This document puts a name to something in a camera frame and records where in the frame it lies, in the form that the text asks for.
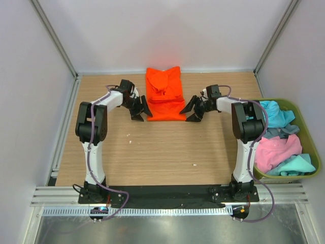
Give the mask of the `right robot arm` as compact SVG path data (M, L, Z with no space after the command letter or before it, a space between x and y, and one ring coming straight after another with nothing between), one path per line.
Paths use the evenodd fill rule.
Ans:
M192 96L188 104L179 112L193 111L187 122L200 122L207 112L226 112L231 115L233 135L237 140L235 169L226 192L234 201L245 201L254 193L253 167L257 146L265 134L268 120L266 112L256 100L233 98L223 95L220 85L210 85L200 96Z

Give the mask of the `orange t-shirt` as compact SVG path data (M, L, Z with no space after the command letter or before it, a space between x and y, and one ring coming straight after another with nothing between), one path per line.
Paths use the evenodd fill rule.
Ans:
M179 66L168 70L147 68L146 99L152 115L148 121L185 121L185 107Z

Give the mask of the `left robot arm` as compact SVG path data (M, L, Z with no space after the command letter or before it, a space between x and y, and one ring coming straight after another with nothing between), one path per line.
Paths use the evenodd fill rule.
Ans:
M129 194L111 189L106 185L103 168L103 142L108 133L108 113L117 107L129 110L131 120L143 122L142 114L152 116L145 96L129 80L122 79L119 85L107 85L107 93L92 102L79 105L75 134L82 143L85 154L86 177L79 191L78 202L103 203L110 194Z

